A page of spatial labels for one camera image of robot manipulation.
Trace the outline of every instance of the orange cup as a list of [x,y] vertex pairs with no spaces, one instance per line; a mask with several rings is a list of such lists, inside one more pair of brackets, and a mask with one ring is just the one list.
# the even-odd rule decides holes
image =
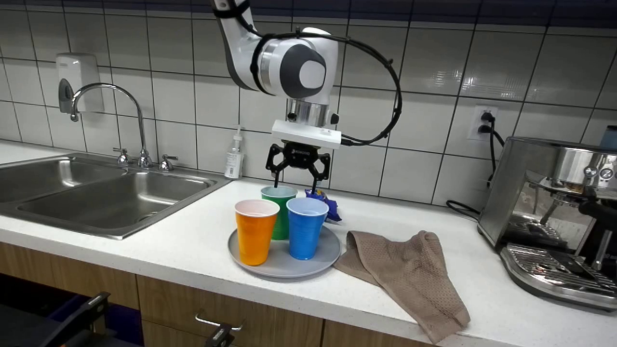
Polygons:
[[280,207],[273,201],[242,201],[236,205],[240,261],[259,267],[269,261]]

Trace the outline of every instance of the green cup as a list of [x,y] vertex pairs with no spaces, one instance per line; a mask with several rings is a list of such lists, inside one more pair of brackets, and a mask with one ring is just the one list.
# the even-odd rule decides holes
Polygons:
[[296,200],[294,188],[265,188],[263,200],[274,201],[280,207],[273,240],[290,240],[288,201]]

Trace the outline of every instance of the blue cup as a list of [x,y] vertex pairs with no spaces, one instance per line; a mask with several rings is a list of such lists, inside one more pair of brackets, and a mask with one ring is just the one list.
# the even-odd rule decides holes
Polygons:
[[328,205],[317,200],[292,200],[286,207],[290,217],[290,255],[300,261],[313,259],[330,211]]

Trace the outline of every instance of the wooden cabinet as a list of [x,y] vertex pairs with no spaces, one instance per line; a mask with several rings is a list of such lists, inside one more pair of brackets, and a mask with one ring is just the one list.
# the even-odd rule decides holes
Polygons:
[[0,244],[0,275],[93,298],[109,292],[111,302],[140,309],[136,277]]
[[327,323],[323,347],[429,347],[429,346],[346,327],[346,325]]
[[163,340],[174,346],[176,342],[203,346],[205,338],[217,331],[195,323],[197,313],[215,323],[244,327],[234,334],[236,346],[242,347],[321,346],[323,321],[319,319],[141,277],[138,288],[147,346],[165,346]]

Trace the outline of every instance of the electrical outlet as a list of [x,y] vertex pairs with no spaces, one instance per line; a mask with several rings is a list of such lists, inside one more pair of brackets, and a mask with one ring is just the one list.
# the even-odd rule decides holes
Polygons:
[[483,122],[485,113],[490,113],[494,119],[498,119],[498,109],[489,109],[489,107],[477,107],[475,109],[475,117],[469,122],[469,130],[467,130],[467,140],[469,142],[489,142],[490,136],[489,134],[481,134],[479,130],[483,126],[489,126],[489,122]]

